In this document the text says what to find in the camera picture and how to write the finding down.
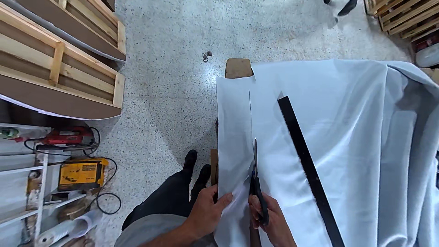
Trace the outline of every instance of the black shoe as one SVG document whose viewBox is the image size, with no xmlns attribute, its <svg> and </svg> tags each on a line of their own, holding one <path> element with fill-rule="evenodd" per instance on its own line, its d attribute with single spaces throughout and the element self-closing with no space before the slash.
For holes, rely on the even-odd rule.
<svg viewBox="0 0 439 247">
<path fill-rule="evenodd" d="M 201 168 L 200 175 L 198 176 L 197 181 L 195 181 L 195 184 L 207 184 L 210 178 L 210 165 L 206 164 Z"/>
<path fill-rule="evenodd" d="M 189 152 L 186 155 L 186 158 L 184 158 L 184 165 L 183 169 L 194 169 L 195 162 L 197 161 L 197 151 L 195 150 L 189 150 Z"/>
</svg>

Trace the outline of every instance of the speckled floor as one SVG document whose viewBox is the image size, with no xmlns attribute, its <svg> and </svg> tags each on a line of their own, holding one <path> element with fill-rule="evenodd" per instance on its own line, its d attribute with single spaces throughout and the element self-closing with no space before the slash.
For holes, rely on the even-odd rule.
<svg viewBox="0 0 439 247">
<path fill-rule="evenodd" d="M 363 1 L 335 19 L 346 0 L 117 0 L 126 26 L 122 115 L 89 122 L 102 132 L 99 155 L 119 165 L 106 191 L 122 208 L 104 215 L 96 246 L 113 246 L 130 211 L 198 151 L 194 171 L 216 147 L 215 77 L 228 58 L 252 62 L 326 58 L 409 61 L 405 44 L 381 33 Z M 203 63 L 202 53 L 213 57 Z M 117 203 L 102 204 L 108 210 Z"/>
</svg>

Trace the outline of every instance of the scissor handle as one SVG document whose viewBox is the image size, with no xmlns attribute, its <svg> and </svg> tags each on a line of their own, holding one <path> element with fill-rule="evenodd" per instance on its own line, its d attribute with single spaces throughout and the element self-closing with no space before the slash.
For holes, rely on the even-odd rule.
<svg viewBox="0 0 439 247">
<path fill-rule="evenodd" d="M 264 196 L 262 195 L 261 192 L 261 184 L 259 184 L 259 178 L 255 177 L 254 178 L 254 186 L 255 186 L 255 194 L 259 199 L 259 203 L 261 204 L 261 209 L 262 209 L 262 215 L 259 214 L 259 223 L 262 225 L 268 225 L 268 208 L 267 208 L 267 202 L 264 199 Z"/>
</svg>

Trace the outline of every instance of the hand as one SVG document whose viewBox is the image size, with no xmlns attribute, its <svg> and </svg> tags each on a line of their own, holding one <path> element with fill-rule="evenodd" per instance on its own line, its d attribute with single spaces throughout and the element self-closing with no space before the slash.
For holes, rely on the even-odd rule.
<svg viewBox="0 0 439 247">
<path fill-rule="evenodd" d="M 268 225 L 259 224 L 259 215 L 261 213 L 261 204 L 256 195 L 248 197 L 248 205 L 250 206 L 250 221 L 254 229 L 259 227 L 264 230 L 270 242 L 275 247 L 297 247 L 281 207 L 276 199 L 262 192 L 268 208 Z"/>
<path fill-rule="evenodd" d="M 213 196 L 216 193 L 218 193 L 218 185 L 202 189 L 189 217 L 182 225 L 187 227 L 191 234 L 194 234 L 195 239 L 200 239 L 215 230 L 220 221 L 221 213 L 233 199 L 232 193 L 228 193 L 219 198 L 217 203 L 214 203 Z"/>
</svg>

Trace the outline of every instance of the black ruler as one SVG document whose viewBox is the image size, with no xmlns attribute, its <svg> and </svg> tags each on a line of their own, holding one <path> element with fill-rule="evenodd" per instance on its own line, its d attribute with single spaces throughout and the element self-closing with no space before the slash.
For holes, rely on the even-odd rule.
<svg viewBox="0 0 439 247">
<path fill-rule="evenodd" d="M 328 199 L 326 198 L 325 191 L 323 190 L 322 183 L 320 182 L 313 159 L 311 158 L 311 154 L 306 146 L 305 139 L 302 131 L 300 130 L 300 126 L 297 122 L 296 115 L 294 114 L 293 107 L 291 106 L 290 99 L 288 96 L 285 96 L 281 99 L 278 99 L 277 102 L 281 108 L 282 115 L 284 115 L 288 130 L 290 131 L 291 138 L 293 139 L 294 146 L 296 147 L 297 155 L 299 156 L 300 163 L 302 163 L 306 179 L 308 180 L 309 186 L 311 187 L 311 191 L 316 200 L 317 207 L 319 208 L 320 215 L 325 223 L 326 231 L 328 232 L 332 246 L 344 247 L 345 244 L 343 243 L 342 236 L 338 230 L 337 223 L 335 222 L 334 215 L 332 214 L 331 207 L 329 206 Z"/>
</svg>

